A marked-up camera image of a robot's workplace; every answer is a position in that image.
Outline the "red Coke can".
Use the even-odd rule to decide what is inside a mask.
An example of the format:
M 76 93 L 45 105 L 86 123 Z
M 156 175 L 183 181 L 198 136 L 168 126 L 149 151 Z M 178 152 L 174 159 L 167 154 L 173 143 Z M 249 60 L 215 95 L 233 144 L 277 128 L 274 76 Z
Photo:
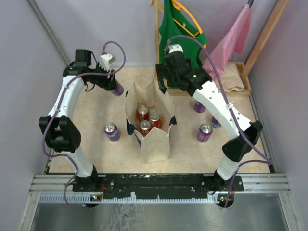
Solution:
M 142 122 L 144 120 L 149 121 L 150 110 L 147 106 L 145 105 L 139 106 L 136 114 L 137 114 L 137 119 L 139 122 Z
M 145 137 L 151 130 L 152 124 L 148 120 L 143 120 L 139 124 L 140 133 Z
M 161 116 L 158 112 L 152 112 L 149 116 L 150 123 L 153 127 L 160 129 L 162 127 Z

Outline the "beige canvas tote bag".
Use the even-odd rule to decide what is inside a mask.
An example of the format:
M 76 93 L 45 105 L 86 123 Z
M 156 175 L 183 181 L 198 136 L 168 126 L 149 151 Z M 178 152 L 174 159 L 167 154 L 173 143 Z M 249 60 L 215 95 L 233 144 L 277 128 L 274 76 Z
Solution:
M 147 86 L 137 82 L 126 94 L 125 115 L 128 135 L 135 135 L 145 164 L 167 160 L 171 127 L 176 125 L 174 105 L 168 92 L 156 80 Z

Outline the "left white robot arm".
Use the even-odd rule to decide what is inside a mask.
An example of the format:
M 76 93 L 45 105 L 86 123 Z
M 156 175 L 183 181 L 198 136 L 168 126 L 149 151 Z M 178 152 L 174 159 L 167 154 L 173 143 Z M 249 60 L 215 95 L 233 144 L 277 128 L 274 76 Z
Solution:
M 62 86 L 53 108 L 38 121 L 43 134 L 42 146 L 54 150 L 56 157 L 68 159 L 76 176 L 84 178 L 83 185 L 90 191 L 99 188 L 100 179 L 93 175 L 94 165 L 80 147 L 81 133 L 73 123 L 73 114 L 79 95 L 88 83 L 106 91 L 113 91 L 117 87 L 115 71 L 110 68 L 115 56 L 103 52 L 96 66 L 91 68 L 93 58 L 89 50 L 75 51 L 75 60 L 63 71 Z

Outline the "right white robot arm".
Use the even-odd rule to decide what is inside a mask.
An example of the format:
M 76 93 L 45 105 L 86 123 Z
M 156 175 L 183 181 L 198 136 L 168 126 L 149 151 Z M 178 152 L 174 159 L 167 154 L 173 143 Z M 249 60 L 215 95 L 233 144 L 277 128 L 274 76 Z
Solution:
M 226 103 L 222 91 L 212 81 L 211 76 L 201 67 L 192 69 L 189 59 L 182 51 L 170 51 L 156 65 L 158 86 L 162 93 L 169 86 L 187 92 L 199 101 L 226 130 L 229 141 L 222 146 L 223 160 L 216 170 L 215 185 L 224 191 L 232 185 L 231 177 L 238 169 L 243 156 L 251 151 L 263 129 L 259 121 L 252 122 L 229 103 Z

